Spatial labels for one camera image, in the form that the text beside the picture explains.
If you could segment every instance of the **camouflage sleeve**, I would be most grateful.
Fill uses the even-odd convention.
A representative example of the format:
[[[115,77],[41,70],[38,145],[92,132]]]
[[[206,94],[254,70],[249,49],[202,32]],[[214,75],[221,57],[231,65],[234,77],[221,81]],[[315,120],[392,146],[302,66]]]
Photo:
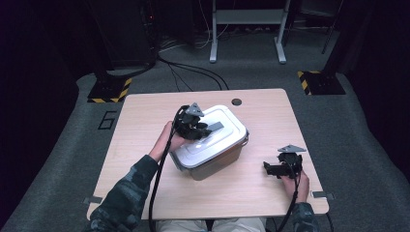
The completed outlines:
[[[308,203],[297,203],[292,211],[295,232],[318,232],[319,223]]]
[[[140,222],[158,164],[144,156],[91,214],[85,231],[132,231]]]

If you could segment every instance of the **hand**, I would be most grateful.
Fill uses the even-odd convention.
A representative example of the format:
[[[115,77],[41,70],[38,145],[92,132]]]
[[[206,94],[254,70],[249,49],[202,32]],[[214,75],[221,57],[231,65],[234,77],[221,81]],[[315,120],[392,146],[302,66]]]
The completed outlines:
[[[169,121],[163,127],[163,130],[158,138],[157,142],[154,145],[154,148],[151,150],[149,156],[152,157],[155,161],[160,161],[162,157],[163,150],[165,150],[166,142],[168,141],[169,134],[171,133],[172,122]],[[181,137],[178,133],[175,133],[171,139],[171,146],[169,147],[168,152],[173,152],[180,148],[186,142],[185,138]]]
[[[298,186],[298,198],[296,198],[296,203],[299,202],[307,202],[308,200],[308,191],[309,191],[309,179],[307,174],[304,170],[301,171],[299,174],[301,181],[299,182]],[[290,199],[293,198],[293,193],[295,192],[295,180],[290,179],[288,176],[280,176],[283,184],[284,189],[286,190],[286,194],[289,196]]]

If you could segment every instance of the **person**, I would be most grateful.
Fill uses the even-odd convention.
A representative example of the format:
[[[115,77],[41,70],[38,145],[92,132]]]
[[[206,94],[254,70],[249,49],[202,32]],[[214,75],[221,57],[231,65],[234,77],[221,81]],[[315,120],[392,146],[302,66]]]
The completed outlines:
[[[93,211],[90,220],[83,231],[133,231],[141,221],[145,200],[150,190],[150,184],[158,170],[172,122],[164,126],[157,142],[148,155],[142,157],[131,167],[130,172],[118,181],[108,193],[103,203]],[[187,140],[177,133],[172,137],[169,152],[181,147]],[[281,177],[289,197],[293,196],[294,180]],[[318,231],[308,199],[308,176],[301,173],[298,187],[299,194],[293,210],[293,225],[295,232]],[[240,217],[218,219],[214,221],[213,231],[265,231],[266,219],[263,217]],[[157,221],[157,231],[208,231],[204,220],[160,220]]]

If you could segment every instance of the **table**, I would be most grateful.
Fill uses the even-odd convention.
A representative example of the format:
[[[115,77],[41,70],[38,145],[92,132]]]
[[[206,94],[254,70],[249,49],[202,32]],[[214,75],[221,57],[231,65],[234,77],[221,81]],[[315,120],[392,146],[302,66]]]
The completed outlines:
[[[233,105],[233,99],[242,104]],[[165,122],[181,105],[197,102],[202,110],[226,105],[249,130],[249,143],[238,160],[203,181],[179,171],[168,157],[163,166],[153,218],[234,218],[283,216],[289,207],[281,180],[269,176],[263,161],[278,164],[278,149],[289,144],[306,148],[284,90],[254,89],[129,95],[108,148],[94,196],[105,197],[130,167],[151,151]],[[321,191],[307,152],[300,153],[310,189]],[[148,218],[149,199],[142,218]],[[329,210],[325,198],[307,200],[316,214]],[[91,203],[87,216],[98,204]]]
[[[278,60],[286,64],[282,46],[283,31],[289,11],[290,0],[286,0],[283,9],[271,10],[217,10],[216,1],[213,0],[212,12],[212,47],[209,61],[217,62],[218,37],[217,24],[280,24],[278,36],[275,37]]]

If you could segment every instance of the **yellow and black hazard tape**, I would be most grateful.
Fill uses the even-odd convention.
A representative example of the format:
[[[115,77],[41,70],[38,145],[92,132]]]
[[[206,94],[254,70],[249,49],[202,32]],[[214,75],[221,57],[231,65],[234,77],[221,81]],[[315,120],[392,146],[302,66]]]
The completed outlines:
[[[299,76],[299,79],[301,80],[302,88],[304,89],[305,94],[306,94],[306,95],[311,95],[311,91],[310,91],[309,88],[308,88],[308,82],[307,82],[307,80],[306,80],[305,77],[304,77],[304,74],[305,74],[305,73],[320,73],[320,72],[319,72],[319,71],[311,71],[311,72],[298,71],[298,76]]]
[[[123,91],[121,91],[121,94],[118,98],[112,98],[112,99],[88,99],[88,102],[94,102],[94,103],[109,103],[109,102],[122,102],[124,100],[124,98],[127,95],[127,92],[130,88],[131,85],[131,81],[132,79],[129,78],[125,84],[124,84],[124,88]]]

